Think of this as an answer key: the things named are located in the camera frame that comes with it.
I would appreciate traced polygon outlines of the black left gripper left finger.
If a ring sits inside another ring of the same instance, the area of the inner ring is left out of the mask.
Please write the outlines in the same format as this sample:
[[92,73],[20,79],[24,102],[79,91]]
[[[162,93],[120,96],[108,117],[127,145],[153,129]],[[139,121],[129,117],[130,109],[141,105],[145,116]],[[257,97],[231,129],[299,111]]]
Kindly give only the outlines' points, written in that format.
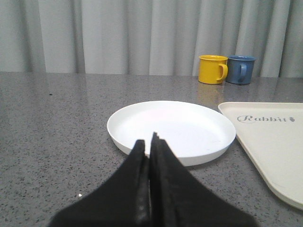
[[137,140],[124,163],[91,194],[58,212],[51,227],[150,226],[149,160]]

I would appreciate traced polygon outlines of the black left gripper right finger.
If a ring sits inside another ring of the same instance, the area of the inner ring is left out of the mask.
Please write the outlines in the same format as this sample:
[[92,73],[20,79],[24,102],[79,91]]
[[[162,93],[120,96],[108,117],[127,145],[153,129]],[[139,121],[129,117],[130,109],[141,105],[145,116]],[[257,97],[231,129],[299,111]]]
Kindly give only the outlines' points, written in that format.
[[150,151],[154,227],[256,227],[255,219],[204,187],[153,134]]

